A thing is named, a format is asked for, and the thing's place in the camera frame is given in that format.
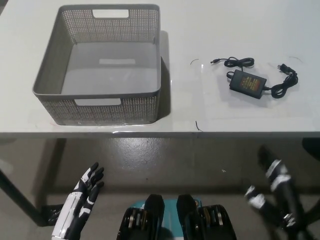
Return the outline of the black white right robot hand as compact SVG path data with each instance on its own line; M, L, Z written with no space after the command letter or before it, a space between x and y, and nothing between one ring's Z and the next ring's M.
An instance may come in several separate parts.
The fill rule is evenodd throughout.
M245 198L249 205L269 223L282 228L300 228L306 225L305 213L294 180L284 162L268 147L258 150L258 163L265 173L270 191L277 205L269 202L257 188L245 186Z

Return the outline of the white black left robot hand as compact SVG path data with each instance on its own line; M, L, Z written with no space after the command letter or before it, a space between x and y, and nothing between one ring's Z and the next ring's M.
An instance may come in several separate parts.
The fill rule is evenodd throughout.
M96 162L79 179L67 196L51 234L52 240L79 240L96 203L104 168Z

